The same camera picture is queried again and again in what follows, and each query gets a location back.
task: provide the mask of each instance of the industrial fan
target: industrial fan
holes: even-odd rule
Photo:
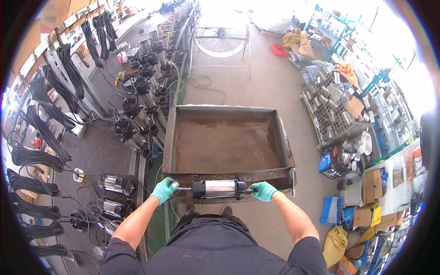
[[[194,53],[197,53],[197,56],[200,52],[203,52],[204,54],[215,58],[228,58],[243,52],[242,58],[244,58],[246,48],[249,48],[248,52],[250,54],[250,46],[248,47],[249,38],[249,26],[245,19],[236,12],[232,11],[225,13],[212,11],[204,13],[194,27],[194,35],[192,39],[193,44],[197,46],[198,50],[192,51],[191,69],[201,67],[195,66],[197,57],[193,60]],[[233,67],[250,68],[250,63],[248,66]]]

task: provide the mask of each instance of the blue box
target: blue box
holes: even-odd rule
[[[336,210],[335,213],[331,213],[330,210],[332,208],[332,203],[336,203],[333,206],[333,209]],[[321,215],[321,219],[319,220],[320,224],[330,224],[337,225],[341,221],[341,210],[342,210],[342,198],[338,196],[327,196],[324,199],[323,213]]]
[[[355,218],[355,208],[354,207],[346,207],[343,212],[343,221],[344,221],[344,230],[345,231],[353,231],[353,221]]]

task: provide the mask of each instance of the rusty water tray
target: rusty water tray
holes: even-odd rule
[[[246,184],[267,181],[283,193],[296,184],[295,163],[277,111],[269,108],[183,105],[171,109],[165,137],[162,176],[192,180],[227,180],[241,175]],[[196,200],[190,192],[173,198],[182,203],[251,201],[234,198]]]

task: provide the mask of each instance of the hand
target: hand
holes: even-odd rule
[[[151,195],[157,197],[159,199],[159,205],[161,205],[171,197],[178,186],[179,183],[172,178],[165,178],[156,185]]]
[[[272,200],[272,195],[278,191],[275,187],[268,184],[267,182],[263,181],[260,183],[254,183],[249,186],[249,188],[255,188],[258,191],[254,191],[252,193],[252,196],[256,197],[257,199],[264,201],[264,202],[270,202]]]

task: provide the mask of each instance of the metal wire cage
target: metal wire cage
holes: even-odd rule
[[[335,84],[334,74],[322,64],[300,98],[304,100],[318,135],[321,149],[337,140],[353,138],[373,126],[358,122],[345,108],[348,99]]]

